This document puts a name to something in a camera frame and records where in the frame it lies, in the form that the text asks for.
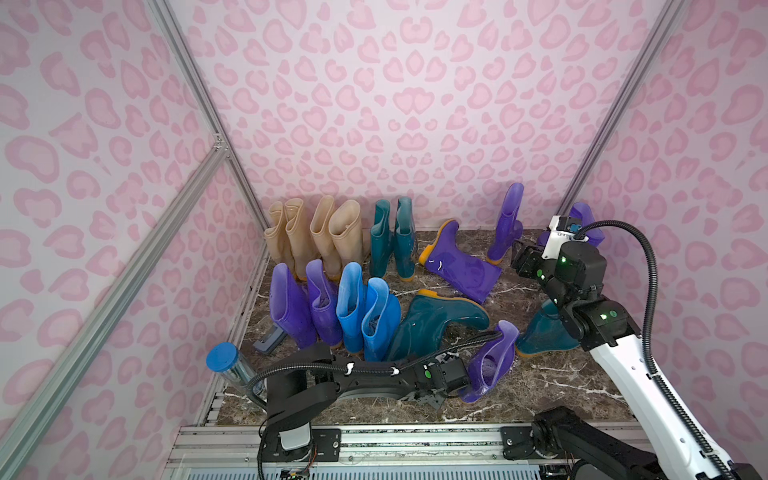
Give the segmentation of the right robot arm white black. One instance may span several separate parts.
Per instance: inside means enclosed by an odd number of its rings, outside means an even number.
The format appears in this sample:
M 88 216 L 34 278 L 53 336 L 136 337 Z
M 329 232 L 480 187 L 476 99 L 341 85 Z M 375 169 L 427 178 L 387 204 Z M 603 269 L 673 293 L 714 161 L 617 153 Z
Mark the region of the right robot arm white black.
M 603 293 L 606 259 L 587 242 L 556 249 L 517 241 L 512 268 L 535 280 L 567 333 L 608 374 L 645 432 L 649 452 L 619 442 L 563 407 L 536 416 L 533 443 L 563 450 L 614 479 L 756 479 L 719 447 L 646 353 L 646 337 L 620 303 Z

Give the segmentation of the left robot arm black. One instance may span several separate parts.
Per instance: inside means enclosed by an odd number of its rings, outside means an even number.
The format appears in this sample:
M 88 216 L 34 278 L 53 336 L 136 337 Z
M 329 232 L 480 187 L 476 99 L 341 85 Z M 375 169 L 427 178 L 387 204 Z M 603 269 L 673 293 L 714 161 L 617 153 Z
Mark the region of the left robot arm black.
M 245 392 L 266 413 L 261 455 L 289 461 L 313 456 L 311 422 L 341 400 L 390 398 L 440 408 L 470 386 L 463 361 L 453 355 L 440 359 L 442 354 L 368 362 L 315 343 L 254 374 Z

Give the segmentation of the blue boot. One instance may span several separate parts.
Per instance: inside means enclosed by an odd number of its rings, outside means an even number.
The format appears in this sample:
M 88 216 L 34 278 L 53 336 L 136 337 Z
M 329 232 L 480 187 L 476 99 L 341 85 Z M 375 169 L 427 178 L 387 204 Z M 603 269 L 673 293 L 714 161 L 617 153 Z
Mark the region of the blue boot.
M 401 319 L 401 306 L 389 285 L 381 278 L 368 281 L 365 315 L 361 332 L 364 340 L 364 359 L 379 362 L 385 359 L 392 338 Z
M 336 316 L 342 328 L 344 347 L 353 354 L 364 348 L 361 325 L 365 316 L 365 295 L 362 267 L 357 262 L 350 262 L 344 267 L 339 282 Z

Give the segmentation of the beige boot with paper stuffing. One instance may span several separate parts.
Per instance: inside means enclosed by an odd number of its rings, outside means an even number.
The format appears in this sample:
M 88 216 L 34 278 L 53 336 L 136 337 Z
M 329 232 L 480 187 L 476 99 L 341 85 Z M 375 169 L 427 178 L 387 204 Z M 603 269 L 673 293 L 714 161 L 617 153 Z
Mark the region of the beige boot with paper stuffing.
M 330 217 L 329 233 L 340 257 L 342 268 L 364 257 L 361 206 L 353 199 L 345 201 Z

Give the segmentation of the beige boot pair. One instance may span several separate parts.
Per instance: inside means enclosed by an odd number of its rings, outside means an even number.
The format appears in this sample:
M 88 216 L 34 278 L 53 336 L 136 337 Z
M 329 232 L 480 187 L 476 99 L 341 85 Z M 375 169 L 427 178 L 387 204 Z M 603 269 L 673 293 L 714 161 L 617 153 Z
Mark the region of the beige boot pair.
M 294 271 L 294 256 L 291 250 L 290 240 L 286 232 L 287 214 L 284 203 L 273 202 L 269 207 L 270 227 L 264 231 L 267 248 L 271 259 L 276 263 L 284 263 L 291 272 Z
M 319 257 L 319 252 L 310 232 L 310 218 L 305 202 L 301 198 L 292 198 L 285 203 L 287 234 L 294 259 L 294 274 L 305 281 L 307 265 Z

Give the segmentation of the purple boot shaft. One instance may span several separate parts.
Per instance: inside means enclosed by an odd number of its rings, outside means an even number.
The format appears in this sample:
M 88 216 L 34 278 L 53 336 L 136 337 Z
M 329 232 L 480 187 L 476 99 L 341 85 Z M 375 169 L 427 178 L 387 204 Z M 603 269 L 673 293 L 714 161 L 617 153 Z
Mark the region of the purple boot shaft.
M 465 403 L 474 403 L 489 393 L 514 364 L 518 328 L 500 320 L 495 331 L 501 336 L 483 345 L 468 364 L 470 385 L 460 393 Z

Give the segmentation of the purple boot tip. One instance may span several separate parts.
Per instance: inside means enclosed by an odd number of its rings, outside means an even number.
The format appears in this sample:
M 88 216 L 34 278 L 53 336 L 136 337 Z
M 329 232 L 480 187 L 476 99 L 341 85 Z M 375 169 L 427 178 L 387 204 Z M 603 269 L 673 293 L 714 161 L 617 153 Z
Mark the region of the purple boot tip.
M 419 256 L 425 269 L 451 284 L 472 301 L 483 304 L 502 270 L 487 261 L 461 251 L 456 243 L 459 223 L 447 220 L 438 230 L 435 240 Z

